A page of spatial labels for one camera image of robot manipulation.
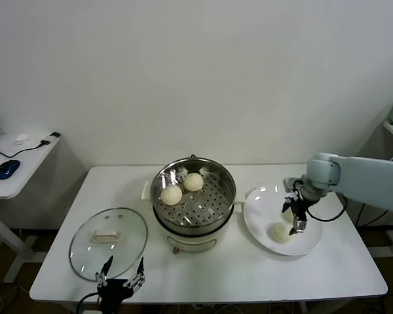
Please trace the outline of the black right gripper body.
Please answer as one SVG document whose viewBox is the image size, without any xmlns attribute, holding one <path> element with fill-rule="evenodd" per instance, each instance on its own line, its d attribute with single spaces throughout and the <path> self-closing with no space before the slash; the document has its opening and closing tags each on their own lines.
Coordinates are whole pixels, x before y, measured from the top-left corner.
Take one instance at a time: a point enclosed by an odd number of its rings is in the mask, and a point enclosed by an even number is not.
<svg viewBox="0 0 393 314">
<path fill-rule="evenodd" d="M 295 216 L 304 220 L 309 215 L 314 220 L 321 220 L 322 218 L 311 213 L 310 208 L 324 198 L 327 192 L 315 187 L 312 181 L 293 181 L 290 186 L 290 191 L 295 195 L 292 203 L 295 206 Z"/>
</svg>

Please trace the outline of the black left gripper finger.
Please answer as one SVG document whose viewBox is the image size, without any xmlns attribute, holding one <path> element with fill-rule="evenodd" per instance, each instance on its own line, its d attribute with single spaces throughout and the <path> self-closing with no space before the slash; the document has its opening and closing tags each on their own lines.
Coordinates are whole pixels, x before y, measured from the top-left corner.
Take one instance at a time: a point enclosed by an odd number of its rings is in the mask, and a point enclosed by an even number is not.
<svg viewBox="0 0 393 314">
<path fill-rule="evenodd" d="M 110 256 L 108 261 L 103 264 L 101 271 L 96 272 L 96 282 L 98 285 L 103 285 L 106 282 L 107 274 L 113 262 L 113 256 Z"/>
<path fill-rule="evenodd" d="M 141 258 L 135 275 L 124 283 L 125 288 L 129 288 L 131 291 L 138 291 L 141 288 L 141 286 L 144 284 L 145 275 L 144 275 L 143 260 L 144 258 Z"/>
</svg>

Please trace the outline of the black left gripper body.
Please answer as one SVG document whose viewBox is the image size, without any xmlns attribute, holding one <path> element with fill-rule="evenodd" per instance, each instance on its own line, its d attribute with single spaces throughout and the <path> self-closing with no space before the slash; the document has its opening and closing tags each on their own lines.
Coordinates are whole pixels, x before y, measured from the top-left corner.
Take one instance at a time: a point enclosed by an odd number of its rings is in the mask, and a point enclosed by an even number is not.
<svg viewBox="0 0 393 314">
<path fill-rule="evenodd" d="M 122 302 L 133 296 L 133 288 L 128 286 L 127 279 L 108 279 L 105 285 L 98 286 L 98 296 L 103 314 L 118 313 Z"/>
</svg>

